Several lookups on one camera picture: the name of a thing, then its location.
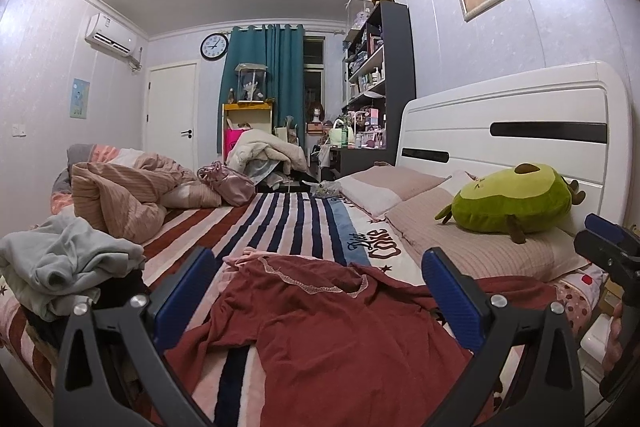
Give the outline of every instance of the gray sweatshirt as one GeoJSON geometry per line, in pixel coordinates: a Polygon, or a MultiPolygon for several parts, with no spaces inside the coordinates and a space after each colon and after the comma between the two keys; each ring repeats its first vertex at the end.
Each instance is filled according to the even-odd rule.
{"type": "Polygon", "coordinates": [[[0,239],[0,273],[20,304],[46,321],[69,315],[78,302],[95,302],[98,284],[144,262],[140,245],[63,214],[0,239]]]}

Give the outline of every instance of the teal curtain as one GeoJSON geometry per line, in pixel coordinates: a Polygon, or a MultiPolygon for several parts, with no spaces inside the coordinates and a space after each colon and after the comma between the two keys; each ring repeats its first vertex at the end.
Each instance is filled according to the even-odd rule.
{"type": "MultiPolygon", "coordinates": [[[[242,62],[252,62],[254,64],[267,63],[266,50],[266,34],[267,29],[262,26],[256,28],[249,26],[247,30],[240,30],[236,27],[231,32],[229,38],[229,49],[226,52],[225,70],[222,73],[222,82],[220,83],[220,99],[218,101],[218,110],[222,111],[222,104],[226,103],[229,96],[229,89],[238,90],[238,74],[236,67],[242,62]]],[[[220,112],[218,114],[218,154],[222,153],[222,119],[220,112]]]]}
{"type": "MultiPolygon", "coordinates": [[[[282,126],[286,116],[293,116],[298,125],[298,139],[304,147],[304,56],[302,25],[280,28],[269,25],[247,30],[236,27],[231,32],[226,52],[225,70],[220,84],[219,110],[226,103],[229,89],[238,90],[236,66],[242,62],[267,65],[267,97],[275,98],[273,126],[282,126]]],[[[218,117],[218,153],[222,153],[222,119],[218,117]]]]}
{"type": "Polygon", "coordinates": [[[274,126],[287,116],[298,125],[298,140],[305,144],[304,56],[302,25],[267,28],[267,96],[276,99],[274,126]]]}

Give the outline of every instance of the magenta bag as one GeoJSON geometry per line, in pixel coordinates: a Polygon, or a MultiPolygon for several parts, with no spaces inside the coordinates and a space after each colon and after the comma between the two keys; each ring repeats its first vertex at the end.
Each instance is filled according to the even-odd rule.
{"type": "Polygon", "coordinates": [[[222,162],[198,170],[198,178],[215,190],[231,206],[242,206],[255,195],[254,182],[222,162]]]}

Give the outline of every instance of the avocado plush toy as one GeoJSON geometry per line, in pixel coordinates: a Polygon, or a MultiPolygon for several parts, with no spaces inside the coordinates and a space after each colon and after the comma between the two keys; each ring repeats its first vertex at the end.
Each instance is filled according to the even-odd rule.
{"type": "Polygon", "coordinates": [[[465,185],[436,219],[445,224],[453,217],[473,232],[508,233],[521,245],[525,233],[556,226],[584,197],[576,180],[568,184],[548,165],[523,163],[465,185]]]}

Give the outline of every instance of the blue poster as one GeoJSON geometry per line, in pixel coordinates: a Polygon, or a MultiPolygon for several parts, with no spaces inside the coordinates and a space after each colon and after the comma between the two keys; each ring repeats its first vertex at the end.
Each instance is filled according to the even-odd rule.
{"type": "Polygon", "coordinates": [[[79,78],[74,78],[71,88],[71,118],[82,118],[86,120],[86,107],[89,103],[89,83],[79,78]]]}

